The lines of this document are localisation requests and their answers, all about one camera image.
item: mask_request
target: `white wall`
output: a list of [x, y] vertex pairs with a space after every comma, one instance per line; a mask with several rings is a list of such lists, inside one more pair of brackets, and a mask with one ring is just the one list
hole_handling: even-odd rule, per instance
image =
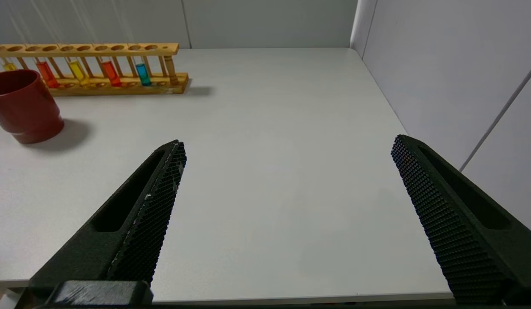
[[531, 79], [463, 172], [531, 230]]
[[356, 0], [186, 0], [193, 48], [349, 47]]
[[[0, 0], [0, 43], [24, 43], [9, 18], [6, 0]], [[30, 0], [8, 0], [24, 20], [29, 43], [56, 43], [36, 14]], [[138, 42], [177, 42], [189, 48], [181, 0], [122, 0], [127, 7], [134, 40]], [[93, 42], [75, 15], [68, 0], [35, 0], [40, 10], [46, 7], [53, 15], [62, 43]], [[95, 24], [99, 42], [126, 42], [120, 23], [109, 0], [84, 0], [89, 19]]]
[[[24, 43], [0, 0], [0, 43]], [[27, 25], [30, 43], [55, 43], [30, 4], [8, 0]], [[356, 0], [115, 0], [127, 6], [134, 40], [178, 42], [182, 48], [348, 47]], [[68, 0], [45, 3], [62, 43], [92, 42]], [[125, 42], [110, 0], [84, 3], [99, 42]]]
[[378, 0], [363, 60], [408, 133], [460, 168], [531, 68], [531, 0]]
[[363, 58], [370, 26], [378, 0], [359, 0], [351, 33], [350, 47]]

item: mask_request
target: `yellow liquid test tube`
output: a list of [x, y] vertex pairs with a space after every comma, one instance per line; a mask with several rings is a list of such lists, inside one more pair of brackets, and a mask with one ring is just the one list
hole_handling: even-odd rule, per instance
[[81, 84], [81, 86], [88, 86], [90, 84], [91, 80], [88, 78], [87, 73], [81, 67], [81, 63], [79, 63], [79, 60], [71, 61], [71, 59], [67, 58], [67, 64], [69, 64], [71, 72], [73, 72], [75, 78], [79, 80], [79, 84]]
[[12, 63], [12, 61], [8, 61], [6, 58], [3, 58], [3, 69], [5, 71], [15, 71], [18, 68], [16, 68], [16, 65]]

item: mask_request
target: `yellow liquid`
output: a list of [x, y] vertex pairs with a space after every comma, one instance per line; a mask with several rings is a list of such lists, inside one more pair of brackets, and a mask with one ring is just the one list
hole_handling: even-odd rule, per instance
[[83, 71], [83, 68], [81, 67], [79, 61], [75, 60], [69, 62], [69, 67], [71, 68], [71, 72], [73, 72], [75, 78], [79, 80], [79, 84], [81, 84], [81, 86], [87, 86], [90, 83], [90, 79]]
[[13, 63], [5, 63], [3, 64], [3, 68], [5, 71], [14, 71], [14, 70], [17, 70], [18, 68], [16, 68], [16, 65], [13, 64]]

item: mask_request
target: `wooden dowel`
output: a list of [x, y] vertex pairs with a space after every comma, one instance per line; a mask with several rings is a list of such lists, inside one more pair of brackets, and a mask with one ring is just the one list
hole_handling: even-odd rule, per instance
[[92, 73], [91, 67], [88, 65], [87, 59], [81, 57], [81, 61], [83, 62], [84, 69], [87, 71], [88, 78], [94, 78], [94, 73]]
[[168, 77], [170, 77], [171, 85], [178, 85], [178, 77], [176, 76], [176, 70], [174, 69], [174, 62], [172, 61], [172, 56], [164, 56], [164, 64], [168, 70]]
[[60, 67], [58, 67], [58, 64], [56, 63], [54, 58], [48, 57], [48, 61], [52, 65], [52, 68], [54, 68], [54, 71], [56, 71], [56, 73], [58, 74], [58, 77], [59, 78], [64, 78], [63, 73], [61, 72]]
[[130, 71], [132, 71], [132, 77], [138, 77], [138, 73], [136, 73], [136, 67], [134, 66], [134, 61], [132, 60], [132, 57], [127, 57], [128, 65], [130, 65]]
[[115, 65], [115, 69], [117, 69], [117, 75], [119, 77], [124, 77], [123, 70], [121, 70], [121, 67], [119, 65], [119, 60], [117, 60], [117, 57], [111, 57], [113, 58], [113, 64]]
[[103, 77], [107, 77], [107, 73], [105, 72], [105, 69], [103, 68], [103, 66], [101, 65], [101, 60], [99, 57], [95, 57], [96, 58], [96, 61], [97, 61], [97, 65], [99, 65], [100, 67], [100, 70], [101, 70], [101, 74], [103, 74]]
[[168, 76], [166, 74], [166, 68], [164, 67], [164, 59], [161, 56], [159, 56], [159, 63], [161, 64], [161, 71], [163, 72], [163, 76], [164, 77]]
[[24, 61], [24, 59], [22, 57], [17, 57], [16, 59], [18, 59], [18, 61], [20, 62], [20, 64], [22, 65], [22, 68], [24, 70], [29, 70], [29, 68], [27, 67], [27, 65], [26, 65], [26, 63], [25, 63], [25, 61]]
[[151, 68], [149, 67], [148, 57], [143, 56], [142, 58], [144, 59], [145, 69], [148, 71], [149, 77], [152, 78], [153, 77], [153, 72], [151, 71]]

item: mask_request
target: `textured gripper pad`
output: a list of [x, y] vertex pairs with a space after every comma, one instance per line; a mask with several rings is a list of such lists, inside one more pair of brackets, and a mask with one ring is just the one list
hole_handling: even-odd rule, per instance
[[424, 143], [391, 152], [457, 303], [531, 304], [531, 231]]
[[186, 160], [178, 140], [156, 149], [38, 270], [30, 291], [46, 298], [67, 280], [150, 284]]
[[180, 143], [168, 155], [163, 170], [144, 198], [142, 208], [107, 272], [108, 280], [144, 280], [148, 283], [153, 280], [186, 160], [184, 145]]

